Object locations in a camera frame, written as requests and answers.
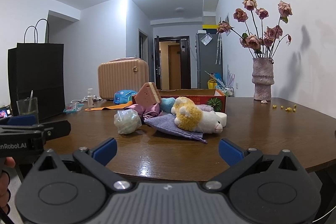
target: pink suitcase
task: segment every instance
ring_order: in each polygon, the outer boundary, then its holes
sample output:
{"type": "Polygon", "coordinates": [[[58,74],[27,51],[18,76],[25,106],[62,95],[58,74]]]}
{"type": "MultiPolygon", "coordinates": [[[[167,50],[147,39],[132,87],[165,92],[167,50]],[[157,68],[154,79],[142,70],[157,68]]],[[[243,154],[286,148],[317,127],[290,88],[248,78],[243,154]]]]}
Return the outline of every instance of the pink suitcase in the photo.
{"type": "Polygon", "coordinates": [[[121,58],[98,67],[99,96],[106,100],[113,100],[119,90],[139,91],[146,82],[149,68],[140,58],[121,58]]]}

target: pink rose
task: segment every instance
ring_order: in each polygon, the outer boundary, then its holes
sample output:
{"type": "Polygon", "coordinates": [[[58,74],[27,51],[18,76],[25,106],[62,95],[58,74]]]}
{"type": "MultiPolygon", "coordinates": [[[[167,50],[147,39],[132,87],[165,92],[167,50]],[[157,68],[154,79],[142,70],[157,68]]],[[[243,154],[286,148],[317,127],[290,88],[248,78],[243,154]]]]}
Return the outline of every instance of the pink rose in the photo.
{"type": "Polygon", "coordinates": [[[268,17],[268,12],[264,8],[256,9],[255,13],[259,16],[260,19],[268,17]]]}
{"type": "Polygon", "coordinates": [[[246,44],[245,40],[242,38],[239,38],[240,44],[243,46],[243,48],[248,48],[248,45],[246,44]]]}
{"type": "Polygon", "coordinates": [[[275,29],[267,26],[266,32],[264,32],[265,37],[270,37],[275,39],[275,29]]]}
{"type": "Polygon", "coordinates": [[[276,26],[273,28],[273,30],[274,30],[275,33],[276,33],[275,38],[279,38],[279,37],[282,36],[283,31],[282,31],[282,29],[281,29],[281,27],[280,27],[279,25],[276,25],[276,26]]]}
{"type": "Polygon", "coordinates": [[[291,5],[283,2],[282,0],[278,4],[278,10],[282,17],[288,17],[293,15],[291,5]]]}
{"type": "Polygon", "coordinates": [[[257,2],[255,0],[244,0],[242,3],[244,4],[244,8],[249,11],[253,11],[254,8],[257,8],[257,2]]]}
{"type": "Polygon", "coordinates": [[[264,37],[264,45],[266,47],[271,47],[274,42],[274,39],[271,37],[264,37]]]}
{"type": "Polygon", "coordinates": [[[218,24],[218,27],[217,27],[218,33],[224,33],[224,32],[227,32],[228,30],[232,30],[232,27],[227,22],[222,21],[222,23],[218,24]]]}
{"type": "Polygon", "coordinates": [[[237,8],[236,12],[233,14],[233,18],[238,20],[238,22],[244,22],[249,17],[247,16],[247,13],[245,13],[242,9],[237,8]]]}
{"type": "Polygon", "coordinates": [[[249,35],[248,38],[245,39],[245,41],[249,48],[255,50],[260,48],[260,40],[254,34],[249,35]]]}

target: bag handle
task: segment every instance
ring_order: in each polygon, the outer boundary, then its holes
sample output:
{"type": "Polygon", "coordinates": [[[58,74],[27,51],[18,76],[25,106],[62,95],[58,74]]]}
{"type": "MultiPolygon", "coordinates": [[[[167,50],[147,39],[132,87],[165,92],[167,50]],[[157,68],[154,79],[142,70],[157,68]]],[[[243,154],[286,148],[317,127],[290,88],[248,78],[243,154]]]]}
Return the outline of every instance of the bag handle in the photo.
{"type": "Polygon", "coordinates": [[[35,29],[35,30],[34,30],[34,43],[36,42],[36,40],[35,40],[35,31],[36,31],[36,37],[37,37],[37,40],[38,40],[38,33],[37,33],[37,29],[36,29],[36,27],[35,27],[35,26],[31,25],[31,26],[29,26],[29,27],[26,29],[26,31],[25,31],[25,36],[24,36],[24,38],[23,38],[23,43],[25,43],[25,42],[26,42],[26,33],[27,33],[27,31],[28,31],[28,29],[29,29],[30,27],[33,27],[33,28],[35,29]]]}
{"type": "Polygon", "coordinates": [[[48,27],[48,40],[47,40],[47,43],[49,43],[49,22],[45,19],[45,18],[41,18],[37,23],[36,23],[36,25],[35,25],[35,29],[36,29],[36,27],[37,27],[37,24],[39,24],[39,22],[41,21],[41,20],[45,20],[46,22],[47,22],[47,27],[48,27]]]}

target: refrigerator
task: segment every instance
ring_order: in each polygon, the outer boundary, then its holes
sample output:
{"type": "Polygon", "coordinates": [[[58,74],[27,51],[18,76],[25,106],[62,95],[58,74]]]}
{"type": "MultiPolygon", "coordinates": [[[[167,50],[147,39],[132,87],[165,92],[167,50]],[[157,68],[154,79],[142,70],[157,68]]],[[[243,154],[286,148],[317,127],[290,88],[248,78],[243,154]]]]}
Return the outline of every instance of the refrigerator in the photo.
{"type": "Polygon", "coordinates": [[[222,60],[219,63],[219,57],[216,64],[216,53],[217,53],[217,34],[211,34],[212,39],[207,44],[204,45],[202,39],[206,36],[205,33],[200,33],[196,35],[196,53],[197,53],[197,88],[207,89],[208,80],[210,76],[208,73],[218,72],[223,78],[223,63],[222,60]]]}

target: white soap bar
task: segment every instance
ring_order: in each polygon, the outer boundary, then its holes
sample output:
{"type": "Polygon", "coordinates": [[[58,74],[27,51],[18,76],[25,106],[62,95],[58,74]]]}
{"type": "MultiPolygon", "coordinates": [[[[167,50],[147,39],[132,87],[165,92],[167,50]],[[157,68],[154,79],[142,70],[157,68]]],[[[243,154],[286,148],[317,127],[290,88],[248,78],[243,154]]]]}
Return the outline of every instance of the white soap bar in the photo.
{"type": "Polygon", "coordinates": [[[220,123],[224,127],[226,126],[226,117],[227,115],[223,112],[216,112],[216,114],[220,117],[220,123]]]}

